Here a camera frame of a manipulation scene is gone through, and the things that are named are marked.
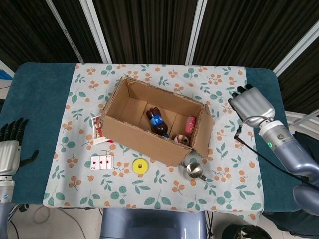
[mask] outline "pink donut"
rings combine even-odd
[[[186,120],[186,126],[185,126],[185,132],[188,134],[192,134],[195,128],[196,124],[196,118],[193,116],[190,116]]]
[[[182,135],[182,134],[177,135],[177,136],[174,138],[174,141],[175,141],[176,143],[182,143],[182,144],[184,144],[184,145],[189,146],[189,139],[188,139],[185,135]]]

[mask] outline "tablecloth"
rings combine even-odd
[[[167,167],[117,143],[93,145],[90,118],[103,109],[123,75],[192,97],[210,107],[215,126],[209,157],[192,152],[186,161],[203,165],[206,182],[187,181],[181,168]],[[127,207],[235,213],[253,221],[264,208],[257,156],[233,139],[240,124],[227,100],[246,83],[244,67],[77,64],[61,123],[43,203],[52,207]],[[255,145],[254,132],[242,137]],[[92,155],[114,155],[113,170],[89,169]],[[131,170],[149,160],[145,175]]]

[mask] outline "soda bottle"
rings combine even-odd
[[[167,134],[167,124],[164,122],[160,110],[157,107],[150,108],[149,111],[146,111],[146,115],[151,121],[152,124],[152,131],[154,133],[157,133],[159,135],[162,135],[166,138],[168,138]]]

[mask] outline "robot finger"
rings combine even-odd
[[[235,97],[239,96],[239,94],[236,93],[236,92],[234,92],[231,96],[232,96],[233,98],[235,98]]]
[[[18,131],[16,133],[16,136],[15,136],[15,140],[18,140],[19,141],[19,145],[22,145],[22,139],[23,139],[23,135],[24,135],[24,129],[25,129],[25,126],[27,125],[27,123],[29,122],[28,119],[26,119],[25,121],[23,121],[19,128],[18,128]]]
[[[4,137],[3,137],[4,141],[10,140],[11,130],[12,130],[14,123],[15,123],[15,121],[13,121],[11,124],[9,124],[8,127],[6,128],[5,133],[4,133]]]
[[[23,118],[20,118],[19,120],[17,120],[11,130],[11,134],[10,134],[10,139],[9,140],[15,140],[15,136],[16,136],[16,132],[21,124],[21,122],[23,121]]]
[[[253,88],[253,86],[252,86],[251,84],[247,84],[247,85],[245,86],[245,88],[246,88],[247,90],[250,90],[251,88]]]
[[[36,158],[39,155],[39,153],[40,153],[40,151],[36,150],[30,158],[25,159],[23,161],[20,161],[19,167],[23,167],[23,166],[26,166],[29,163],[32,163],[34,160],[36,160]]]
[[[242,87],[242,86],[239,86],[239,87],[237,87],[237,91],[239,93],[244,93],[246,91],[246,89],[244,87]]]
[[[0,142],[4,139],[5,130],[8,127],[8,124],[6,123],[1,129],[0,129]]]

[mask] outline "metal cup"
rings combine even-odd
[[[186,179],[191,180],[193,178],[200,178],[201,180],[206,181],[207,177],[203,175],[203,168],[199,163],[192,162],[188,165],[181,163],[181,165],[184,167],[183,174]]]

